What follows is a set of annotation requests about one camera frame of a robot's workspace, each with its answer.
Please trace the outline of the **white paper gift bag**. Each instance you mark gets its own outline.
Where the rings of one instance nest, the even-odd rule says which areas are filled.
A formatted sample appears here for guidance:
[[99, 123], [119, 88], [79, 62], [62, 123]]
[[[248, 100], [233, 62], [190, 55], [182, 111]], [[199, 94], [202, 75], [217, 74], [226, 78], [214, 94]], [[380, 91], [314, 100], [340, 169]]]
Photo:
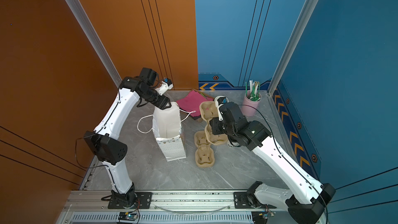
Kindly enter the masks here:
[[161, 110], [156, 107], [152, 115], [141, 118], [141, 120], [152, 118], [150, 130], [142, 131], [140, 123], [137, 124], [140, 133], [153, 133], [156, 143], [168, 162], [187, 157], [182, 128], [182, 122], [185, 119], [181, 119], [181, 112], [185, 112], [188, 116], [195, 113], [195, 111], [183, 111], [176, 102], [172, 102], [170, 108]]

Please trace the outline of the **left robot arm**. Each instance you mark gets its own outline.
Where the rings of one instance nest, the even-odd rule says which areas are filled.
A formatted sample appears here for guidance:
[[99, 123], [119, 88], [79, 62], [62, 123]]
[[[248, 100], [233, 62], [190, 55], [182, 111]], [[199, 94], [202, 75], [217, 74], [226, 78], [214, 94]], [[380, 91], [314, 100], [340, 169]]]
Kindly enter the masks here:
[[137, 202], [125, 163], [127, 145], [119, 141], [125, 120], [136, 105], [150, 103], [161, 110], [170, 108], [171, 101], [165, 93], [172, 88], [171, 79], [160, 79], [150, 68], [143, 68], [138, 76], [125, 77], [103, 120], [93, 131], [84, 134], [83, 139], [110, 178], [112, 190], [106, 198], [109, 208], [133, 208]]

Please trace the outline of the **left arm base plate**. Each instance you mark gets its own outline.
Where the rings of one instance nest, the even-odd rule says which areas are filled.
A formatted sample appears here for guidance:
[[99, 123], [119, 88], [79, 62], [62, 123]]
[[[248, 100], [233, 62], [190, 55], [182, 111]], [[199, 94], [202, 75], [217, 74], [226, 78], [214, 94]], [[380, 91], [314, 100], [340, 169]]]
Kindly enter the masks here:
[[118, 194], [112, 191], [108, 209], [149, 209], [152, 201], [152, 192], [133, 192], [131, 194]]

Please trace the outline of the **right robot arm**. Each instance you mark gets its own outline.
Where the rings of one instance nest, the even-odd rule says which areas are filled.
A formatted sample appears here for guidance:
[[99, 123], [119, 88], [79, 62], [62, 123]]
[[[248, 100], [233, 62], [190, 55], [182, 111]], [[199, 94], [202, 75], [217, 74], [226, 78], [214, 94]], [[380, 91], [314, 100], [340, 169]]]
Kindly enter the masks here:
[[287, 189], [256, 181], [247, 190], [253, 208], [269, 205], [282, 209], [298, 224], [329, 222], [328, 204], [336, 193], [329, 183], [321, 183], [298, 165], [276, 141], [268, 123], [248, 121], [241, 106], [224, 96], [215, 99], [218, 115], [210, 120], [214, 135], [225, 134], [234, 147], [246, 147], [265, 161], [284, 181]]

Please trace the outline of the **single beige pulp cup carrier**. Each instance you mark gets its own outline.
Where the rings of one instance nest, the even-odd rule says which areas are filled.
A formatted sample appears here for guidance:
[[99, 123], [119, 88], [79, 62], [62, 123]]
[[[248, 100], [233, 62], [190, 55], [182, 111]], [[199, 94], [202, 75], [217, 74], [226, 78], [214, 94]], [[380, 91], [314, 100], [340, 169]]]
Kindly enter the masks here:
[[226, 134], [221, 134], [218, 131], [216, 131], [216, 134], [213, 133], [213, 131], [217, 128], [215, 124], [219, 120], [218, 110], [216, 108], [215, 102], [202, 102], [200, 104], [200, 113], [202, 119], [206, 121], [206, 127], [204, 131], [207, 141], [215, 146], [225, 144], [228, 141], [228, 137]]

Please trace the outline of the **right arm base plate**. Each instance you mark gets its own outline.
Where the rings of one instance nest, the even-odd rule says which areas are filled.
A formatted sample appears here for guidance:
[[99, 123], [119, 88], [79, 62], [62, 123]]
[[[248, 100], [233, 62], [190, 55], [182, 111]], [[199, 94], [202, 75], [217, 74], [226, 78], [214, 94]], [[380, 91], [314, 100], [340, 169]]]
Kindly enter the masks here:
[[258, 208], [258, 209], [277, 209], [277, 207], [273, 205], [267, 205], [267, 204], [261, 204], [259, 201], [255, 200], [252, 197], [248, 196], [247, 192], [234, 192], [233, 193], [233, 198], [234, 198], [234, 207], [236, 209], [246, 209], [246, 208]]

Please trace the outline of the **white takeout coffee cup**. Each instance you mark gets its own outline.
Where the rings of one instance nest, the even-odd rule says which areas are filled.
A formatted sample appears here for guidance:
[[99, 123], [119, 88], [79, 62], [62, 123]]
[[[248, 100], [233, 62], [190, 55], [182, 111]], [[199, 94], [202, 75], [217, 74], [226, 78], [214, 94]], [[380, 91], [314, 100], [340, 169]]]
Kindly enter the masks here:
[[231, 148], [237, 147], [234, 143], [232, 143], [230, 141], [227, 141], [227, 146], [231, 147]]

